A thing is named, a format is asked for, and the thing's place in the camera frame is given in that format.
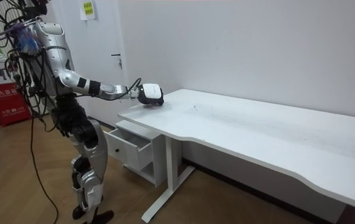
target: brown floor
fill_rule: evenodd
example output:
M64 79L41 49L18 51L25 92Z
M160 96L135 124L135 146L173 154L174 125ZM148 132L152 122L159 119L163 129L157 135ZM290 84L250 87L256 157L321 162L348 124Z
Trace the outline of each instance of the brown floor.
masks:
M0 127L0 223L49 224L55 218L55 210L34 173L29 152L30 125L25 121ZM34 151L44 186L60 210L58 223L83 223L71 218L76 198L71 189L70 161L77 152L69 140L58 131L45 133L37 120ZM114 210L116 215L110 223L144 223L142 214L166 189L166 183L156 189L112 157L105 175L105 199L100 211ZM195 170L151 223L310 222Z

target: robot leg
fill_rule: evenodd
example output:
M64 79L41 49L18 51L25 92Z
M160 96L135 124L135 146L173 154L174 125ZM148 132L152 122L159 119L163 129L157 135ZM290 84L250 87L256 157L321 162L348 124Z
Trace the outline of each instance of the robot leg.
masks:
M77 193L78 206L74 208L72 211L72 218L74 220L78 220L82 218L85 214L81 204L85 200L85 196L83 194L83 186L80 184L80 179L84 175L84 173L90 170L89 160L85 157L85 149L82 142L78 142L73 134L69 134L70 140L74 147L79 152L79 156L75 157L71 161L72 168L72 188L74 192Z
M79 184L83 188L83 199L80 206L86 212L85 223L105 224L114 216L112 211L97 215L98 206L102 202L104 173L107 168L107 141L99 123L90 119L89 122L96 131L98 144L94 147L83 147L85 151L83 157L88 159L90 170L80 175Z

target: white desk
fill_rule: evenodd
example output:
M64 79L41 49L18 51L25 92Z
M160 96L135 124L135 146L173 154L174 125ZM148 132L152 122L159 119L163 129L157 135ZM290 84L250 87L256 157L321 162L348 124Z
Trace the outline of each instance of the white desk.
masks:
M138 105L123 119L167 136L168 190L150 218L193 170L177 178L173 139L194 141L290 175L313 190L355 206L355 118L192 90Z

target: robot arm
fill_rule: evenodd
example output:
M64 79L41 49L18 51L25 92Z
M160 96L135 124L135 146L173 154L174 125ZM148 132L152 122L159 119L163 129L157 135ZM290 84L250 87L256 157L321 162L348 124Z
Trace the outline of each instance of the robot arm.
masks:
M44 45L50 62L53 76L63 86L73 92L99 97L104 100L135 99L142 104L164 103L163 92L158 84L143 84L129 88L124 85L113 85L89 80L72 70L70 53L65 41L64 31L58 24L36 22L33 30L38 40Z

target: white drawer unit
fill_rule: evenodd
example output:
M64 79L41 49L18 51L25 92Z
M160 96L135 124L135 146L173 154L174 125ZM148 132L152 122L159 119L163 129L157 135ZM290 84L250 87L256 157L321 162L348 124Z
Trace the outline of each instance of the white drawer unit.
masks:
M156 187L166 180L165 136L129 121L116 123L115 130L104 134L108 154L126 168Z
M108 154L119 161L136 170L153 161L151 141L119 128L107 135Z

